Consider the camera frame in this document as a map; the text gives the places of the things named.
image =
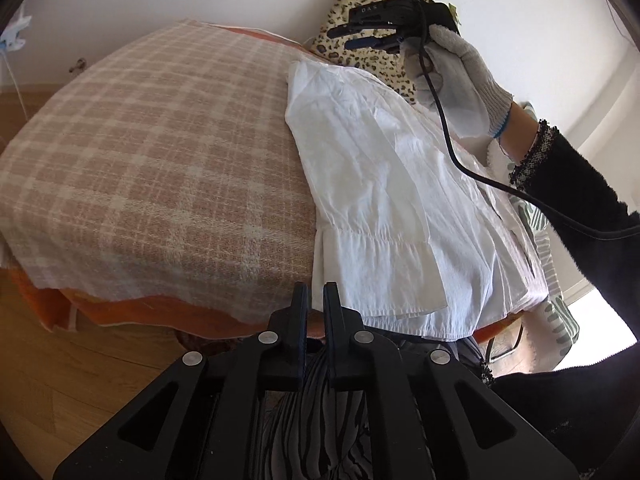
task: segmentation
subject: leopard print cloth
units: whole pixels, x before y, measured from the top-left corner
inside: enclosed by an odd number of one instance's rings
[[[371,72],[389,87],[398,92],[409,103],[415,103],[415,87],[409,81],[399,54],[387,54],[383,50],[362,48],[358,50],[346,50],[344,43],[353,38],[366,36],[386,36],[393,30],[366,30],[352,36],[330,40],[326,36],[327,30],[349,21],[349,9],[351,7],[370,4],[380,0],[338,0],[331,8],[325,24],[320,27],[320,34],[313,40],[309,50],[318,56],[338,65],[354,66]]]

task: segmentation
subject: orange fabric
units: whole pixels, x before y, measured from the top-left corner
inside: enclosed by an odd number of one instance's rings
[[[11,271],[12,280],[42,324],[49,330],[73,326],[73,307],[98,325],[138,323],[169,326],[206,339],[227,339],[253,335],[267,327],[267,322],[242,323],[219,310],[194,306],[165,296],[136,300],[104,301],[78,290],[36,288],[21,269]],[[324,336],[322,313],[313,310],[308,318],[309,337]]]
[[[217,25],[217,27],[224,28],[225,30],[228,30],[229,32],[237,32],[238,34],[244,34],[246,36],[253,36],[254,38],[259,38],[260,40],[273,41],[273,43],[289,45],[289,46],[292,46],[292,47],[294,47],[294,48],[296,48],[298,50],[301,50],[302,52],[306,52],[307,54],[309,54],[309,51],[305,47],[300,45],[299,43],[297,43],[297,42],[295,42],[293,40],[286,40],[285,38],[281,38],[281,37],[276,36],[274,34],[269,34],[267,32],[261,32],[260,30],[249,30],[247,28],[228,28],[228,27],[225,27],[224,25]]]
[[[500,332],[506,330],[513,323],[519,320],[524,315],[524,310],[517,312],[516,314],[509,314],[504,319],[497,321],[491,325],[479,328],[474,332],[474,338],[479,343],[489,341],[489,339],[496,337]]]
[[[71,302],[56,288],[36,288],[22,269],[9,270],[12,281],[48,330],[55,326],[69,329],[74,325]]]

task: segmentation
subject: wooden floor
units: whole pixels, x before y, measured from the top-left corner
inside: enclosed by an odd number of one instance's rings
[[[183,352],[168,328],[79,317],[50,333],[0,271],[0,420],[45,480]]]
[[[27,89],[22,93],[28,117],[44,106],[55,93],[56,87],[39,86],[37,89]],[[0,93],[0,152],[15,137],[20,129],[27,123],[24,111],[20,105],[18,94],[15,92]]]

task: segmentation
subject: work glove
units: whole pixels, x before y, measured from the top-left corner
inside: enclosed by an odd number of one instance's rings
[[[429,34],[433,41],[424,48],[433,65],[425,56],[425,66],[450,129],[459,137],[499,137],[513,95],[494,81],[478,51],[455,32],[441,25],[431,25]],[[415,85],[416,100],[437,112],[418,60],[419,47],[419,38],[402,42],[404,70]]]

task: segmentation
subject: black plastic bracket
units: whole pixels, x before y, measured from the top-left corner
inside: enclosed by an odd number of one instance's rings
[[[577,480],[564,455],[448,352],[399,351],[340,305],[335,283],[324,286],[324,320],[332,385],[366,394],[376,479]]]
[[[308,309],[308,288],[297,283],[291,306],[271,315],[269,337],[256,334],[233,352],[199,362],[197,352],[178,359],[67,457],[53,478],[249,478],[264,391],[302,386]]]
[[[327,37],[340,38],[364,30],[394,30],[395,33],[388,36],[366,36],[347,40],[344,47],[347,50],[368,47],[385,50],[388,54],[397,54],[404,40],[420,38],[423,15],[427,28],[429,25],[442,25],[459,34],[456,20],[446,4],[425,0],[382,0],[350,9],[349,21],[330,28]]]

